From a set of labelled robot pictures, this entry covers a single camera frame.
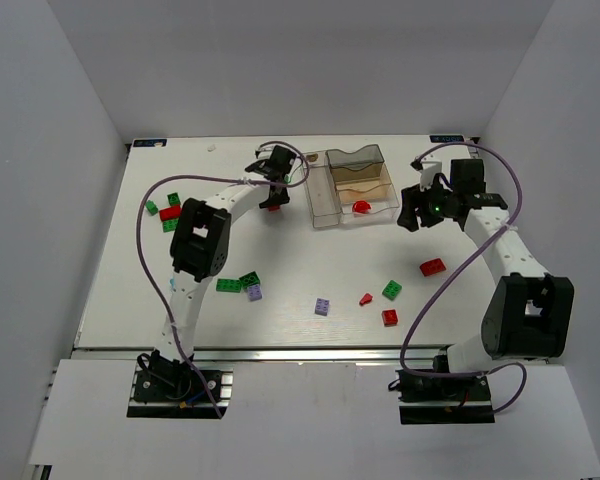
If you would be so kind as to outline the small red lego piece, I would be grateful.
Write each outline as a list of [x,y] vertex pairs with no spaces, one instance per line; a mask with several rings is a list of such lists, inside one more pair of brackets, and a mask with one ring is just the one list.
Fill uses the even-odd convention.
[[364,306],[369,304],[373,300],[373,297],[369,293],[365,293],[362,298],[359,300],[359,305]]

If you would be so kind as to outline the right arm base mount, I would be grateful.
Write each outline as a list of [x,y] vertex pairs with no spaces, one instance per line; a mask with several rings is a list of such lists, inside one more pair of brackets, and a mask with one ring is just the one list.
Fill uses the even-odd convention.
[[402,425],[461,425],[495,422],[485,377],[438,379],[396,372],[388,384],[398,394]]

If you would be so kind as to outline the red curved lego brick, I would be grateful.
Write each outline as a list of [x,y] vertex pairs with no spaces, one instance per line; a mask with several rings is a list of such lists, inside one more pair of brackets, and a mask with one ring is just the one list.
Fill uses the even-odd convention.
[[366,215],[372,211],[372,206],[369,202],[360,200],[353,203],[351,211],[354,215]]

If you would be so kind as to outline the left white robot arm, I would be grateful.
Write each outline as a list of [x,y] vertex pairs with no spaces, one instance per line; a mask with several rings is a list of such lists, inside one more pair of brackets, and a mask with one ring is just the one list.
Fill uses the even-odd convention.
[[214,195],[189,198],[172,237],[174,291],[156,346],[167,360],[184,363],[193,358],[195,328],[205,293],[228,259],[230,230],[242,215],[255,208],[268,209],[289,202],[287,183],[302,154],[288,145],[268,142],[256,153],[245,175],[229,182]]

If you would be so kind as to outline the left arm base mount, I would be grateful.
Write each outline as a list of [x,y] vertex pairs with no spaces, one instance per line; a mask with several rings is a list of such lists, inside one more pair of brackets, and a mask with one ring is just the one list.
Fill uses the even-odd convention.
[[200,371],[168,360],[159,351],[141,353],[126,416],[132,419],[220,419],[231,398],[232,372],[217,368]]

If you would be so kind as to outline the red square lego brick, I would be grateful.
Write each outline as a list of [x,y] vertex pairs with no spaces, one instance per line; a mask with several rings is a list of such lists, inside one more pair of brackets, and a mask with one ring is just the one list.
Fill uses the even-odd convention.
[[396,326],[399,321],[397,312],[394,309],[383,310],[381,312],[381,318],[385,327]]

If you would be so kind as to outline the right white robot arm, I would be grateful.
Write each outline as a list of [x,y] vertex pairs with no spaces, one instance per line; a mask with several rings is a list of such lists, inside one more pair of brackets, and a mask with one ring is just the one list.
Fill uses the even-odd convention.
[[456,222],[476,245],[470,258],[487,265],[495,290],[471,338],[448,346],[434,360],[436,377],[462,378],[492,372],[509,360],[560,357],[566,347],[575,287],[552,275],[531,254],[503,197],[484,183],[447,188],[438,177],[429,186],[401,192],[399,226],[410,232]]

